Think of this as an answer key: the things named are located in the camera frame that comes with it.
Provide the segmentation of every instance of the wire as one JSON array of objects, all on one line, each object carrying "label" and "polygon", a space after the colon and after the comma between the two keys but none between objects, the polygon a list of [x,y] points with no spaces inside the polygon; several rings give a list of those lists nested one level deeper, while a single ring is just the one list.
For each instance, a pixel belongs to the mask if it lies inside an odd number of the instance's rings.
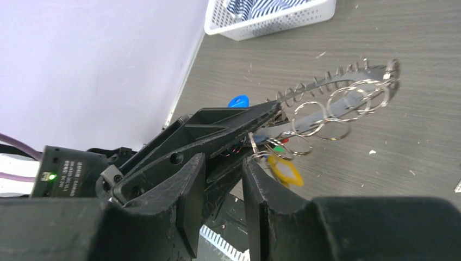
[{"label": "wire", "polygon": [[23,177],[23,176],[4,173],[4,172],[0,172],[0,178],[9,179],[11,181],[35,182],[35,177]]},{"label": "wire", "polygon": [[11,144],[11,145],[15,146],[16,148],[18,148],[19,150],[23,151],[24,153],[30,155],[32,158],[34,158],[37,161],[41,161],[41,159],[42,159],[42,155],[40,154],[40,152],[34,150],[33,148],[27,146],[26,144],[24,144],[24,143],[22,143],[22,142],[20,142],[20,141],[18,141],[16,139],[13,139],[10,136],[7,136],[5,134],[0,133],[0,141],[6,142],[8,144]]}]

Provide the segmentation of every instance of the wooden floor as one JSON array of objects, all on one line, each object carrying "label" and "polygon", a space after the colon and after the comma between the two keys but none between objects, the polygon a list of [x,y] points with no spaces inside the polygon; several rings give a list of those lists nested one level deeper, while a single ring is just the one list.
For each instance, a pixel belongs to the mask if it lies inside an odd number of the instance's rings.
[{"label": "wooden floor", "polygon": [[461,208],[454,192],[461,179],[459,0],[338,0],[333,19],[313,26],[242,42],[206,36],[175,116],[225,107],[241,94],[262,103],[363,58],[371,65],[400,59],[399,92],[353,122],[345,140],[312,138],[313,153],[295,160],[306,184],[294,191],[307,199],[438,196]]}]

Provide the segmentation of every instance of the spiral binding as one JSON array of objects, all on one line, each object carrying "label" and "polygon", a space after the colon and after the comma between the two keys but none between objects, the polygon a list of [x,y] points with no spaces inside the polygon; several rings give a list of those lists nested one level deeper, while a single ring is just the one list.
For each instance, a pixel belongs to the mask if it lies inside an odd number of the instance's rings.
[{"label": "spiral binding", "polygon": [[[365,69],[369,68],[369,62],[368,62],[367,59],[364,59],[364,68]],[[356,63],[355,65],[349,64],[347,66],[347,69],[346,69],[347,72],[357,71],[357,70],[359,70],[359,64],[358,63]],[[342,75],[342,74],[343,74],[343,69],[342,69],[342,67],[339,67],[337,69],[336,75]],[[326,79],[331,79],[332,78],[331,73],[329,71],[327,71],[325,73],[325,78]],[[390,98],[391,98],[389,88],[391,87],[391,84],[393,83],[392,80],[394,80],[394,79],[390,79],[388,77],[388,79],[385,82],[381,82],[381,81],[378,81],[378,80],[366,79],[366,80],[361,80],[361,81],[358,81],[358,82],[344,81],[344,82],[339,82],[339,84],[338,84],[338,82],[335,82],[333,84],[326,84],[326,85],[318,86],[316,89],[317,89],[317,91],[319,92],[320,95],[324,95],[326,92],[331,93],[329,95],[329,99],[327,101],[326,106],[324,106],[323,104],[321,104],[319,102],[315,102],[315,101],[308,101],[308,102],[304,102],[301,105],[299,105],[295,109],[295,115],[294,115],[293,119],[291,120],[292,131],[282,132],[276,138],[266,138],[266,140],[265,140],[266,144],[264,145],[266,150],[264,150],[264,151],[258,151],[258,149],[256,147],[256,143],[254,142],[254,139],[253,139],[253,134],[249,133],[248,137],[250,138],[250,142],[251,142],[251,145],[253,147],[253,152],[254,152],[252,157],[255,158],[255,159],[258,159],[258,158],[262,158],[262,157],[265,157],[265,156],[270,156],[271,154],[275,154],[276,156],[278,156],[278,157],[280,157],[282,159],[293,160],[295,158],[295,156],[306,156],[312,151],[313,147],[310,145],[310,143],[309,143],[309,141],[307,139],[308,137],[316,136],[316,137],[318,137],[318,138],[320,138],[322,140],[340,140],[340,139],[343,139],[343,138],[347,137],[349,135],[350,131],[351,131],[351,126],[350,126],[349,122],[356,121],[356,120],[358,120],[359,118],[361,118],[363,116],[371,115],[374,112],[376,112],[379,108],[385,107],[389,103]],[[358,87],[358,86],[360,86],[362,84],[373,84],[377,88],[374,91],[368,93],[365,90]],[[334,88],[335,88],[335,90],[333,92],[332,92],[332,86],[331,85],[334,85]],[[295,89],[287,88],[285,90],[285,96],[292,95],[292,98],[289,98],[289,99],[287,99],[285,101],[283,99],[284,98],[283,93],[279,91],[279,92],[276,93],[276,100],[280,101],[282,103],[282,105],[285,105],[286,107],[291,108],[296,103],[301,102],[302,98],[303,98],[303,95],[304,95],[304,92],[300,93],[299,95],[293,95],[293,93],[295,93],[299,89],[305,89],[305,88],[306,88],[306,86],[303,83],[299,83],[295,87]],[[364,105],[365,108],[363,110],[360,110],[360,109],[354,110],[357,113],[357,115],[355,117],[352,117],[352,118],[349,118],[349,119],[340,119],[340,118],[336,117],[332,113],[331,102],[333,100],[333,97],[336,96],[337,94],[341,93],[341,92],[343,92],[343,95],[342,95],[343,98],[347,97],[347,95],[350,92],[359,93],[360,95],[363,96],[362,101],[365,102],[365,105]],[[312,97],[316,97],[315,93],[312,90],[310,90],[309,93],[312,95]],[[374,99],[375,97],[377,97],[381,93],[384,93],[383,101],[380,104],[372,107],[371,106],[371,100]],[[349,106],[350,109],[352,109],[350,104],[348,104],[347,99],[344,99],[344,101],[345,101],[346,105]],[[323,119],[313,124],[313,127],[317,126],[314,130],[308,131],[308,133],[306,133],[306,132],[299,133],[298,130],[296,130],[296,128],[295,128],[295,116],[298,114],[298,112],[302,108],[304,108],[305,106],[308,106],[308,105],[318,105],[321,108],[321,111],[323,112]],[[271,127],[271,126],[273,126],[274,123],[275,123],[275,118],[279,117],[283,113],[285,113],[284,112],[284,106],[282,106],[282,110],[280,110],[276,114],[276,116],[273,117],[272,120],[270,120],[263,127]],[[318,134],[318,132],[326,124],[328,124],[330,122],[337,122],[337,123],[345,125],[347,127],[347,131],[343,135],[336,136],[336,137],[320,136]],[[309,144],[308,145],[309,150],[304,151],[304,152],[298,152],[298,151],[294,151],[294,150],[291,150],[291,149],[287,148],[286,145],[281,142],[281,140],[283,140],[283,139],[285,139],[287,137],[291,137],[291,136],[297,136],[297,137],[300,137],[301,139],[303,139],[304,141],[306,141]],[[283,155],[283,154],[275,151],[271,146],[269,146],[269,144],[272,144],[274,146],[280,146],[280,147],[284,148],[284,150],[289,155],[288,156]]]}]

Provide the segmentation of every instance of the striped cloth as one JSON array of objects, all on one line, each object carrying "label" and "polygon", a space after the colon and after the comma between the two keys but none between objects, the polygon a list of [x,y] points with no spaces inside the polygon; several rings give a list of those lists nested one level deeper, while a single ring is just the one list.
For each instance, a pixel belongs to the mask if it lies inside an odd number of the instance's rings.
[{"label": "striped cloth", "polygon": [[292,8],[310,0],[230,0],[225,5],[233,18],[247,21]]}]

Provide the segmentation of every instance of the basket rim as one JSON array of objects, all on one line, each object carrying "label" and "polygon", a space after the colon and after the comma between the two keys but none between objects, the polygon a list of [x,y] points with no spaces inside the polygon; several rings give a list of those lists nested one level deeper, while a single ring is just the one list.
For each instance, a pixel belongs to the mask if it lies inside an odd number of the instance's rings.
[{"label": "basket rim", "polygon": [[309,1],[309,2],[307,2],[305,4],[298,5],[297,7],[293,7],[293,8],[289,8],[289,9],[286,9],[286,10],[283,10],[283,11],[280,11],[280,12],[276,12],[276,13],[273,13],[273,14],[261,16],[261,17],[258,17],[256,19],[251,19],[251,20],[248,20],[248,21],[245,21],[245,22],[235,23],[235,24],[232,24],[232,25],[226,26],[226,27],[210,29],[209,25],[211,24],[211,18],[213,16],[213,11],[214,11],[214,8],[215,8],[215,6],[217,4],[217,1],[216,0],[209,0],[208,1],[208,6],[207,6],[207,12],[205,14],[205,26],[204,26],[204,29],[205,29],[205,33],[208,34],[208,35],[221,34],[221,33],[225,33],[225,32],[228,32],[228,31],[232,31],[232,30],[243,28],[243,27],[247,27],[247,26],[250,26],[250,25],[255,24],[255,23],[259,23],[259,22],[271,20],[271,19],[274,19],[274,18],[279,18],[281,16],[285,16],[285,15],[288,15],[288,14],[296,13],[298,11],[302,11],[304,9],[314,7],[316,5],[325,4],[326,2],[330,2],[330,1],[334,1],[336,3],[336,0],[312,0],[312,1]]}]

